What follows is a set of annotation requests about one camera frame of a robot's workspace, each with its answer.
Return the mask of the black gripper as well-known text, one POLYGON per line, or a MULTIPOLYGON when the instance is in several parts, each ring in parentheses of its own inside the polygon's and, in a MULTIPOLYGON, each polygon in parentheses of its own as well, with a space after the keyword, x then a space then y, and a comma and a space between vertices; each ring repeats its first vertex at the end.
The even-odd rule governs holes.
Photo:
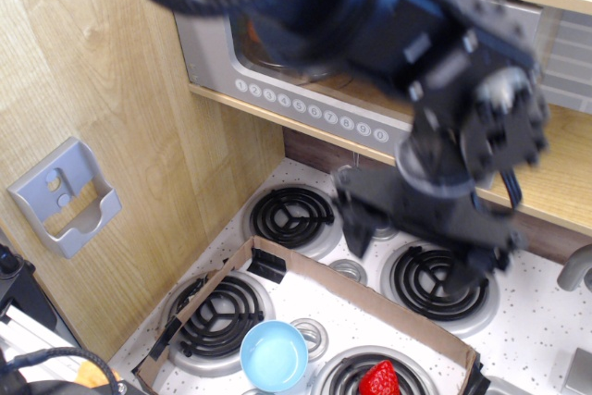
POLYGON ((450 295, 477 287, 488 274, 505 271, 510 254, 527 248, 511 217, 486 208, 475 192, 442 198, 418 191, 394 167, 343 168, 332 174, 336 207, 350 252, 362 259, 376 232, 398 231, 452 250, 443 289, 450 295))

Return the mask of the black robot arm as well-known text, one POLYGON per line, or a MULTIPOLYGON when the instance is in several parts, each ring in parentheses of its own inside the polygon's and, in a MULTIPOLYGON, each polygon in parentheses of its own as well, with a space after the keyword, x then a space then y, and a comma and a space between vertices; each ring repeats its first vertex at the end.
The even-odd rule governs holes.
POLYGON ((512 206, 514 168, 548 142, 539 66, 521 27, 485 0, 152 0, 174 12, 246 16, 267 53, 299 70, 337 68, 409 100, 411 134, 394 167, 333 176, 350 250, 363 256, 380 220, 449 249, 444 288, 457 293, 504 269, 526 247, 506 213, 475 185, 501 175, 512 206))

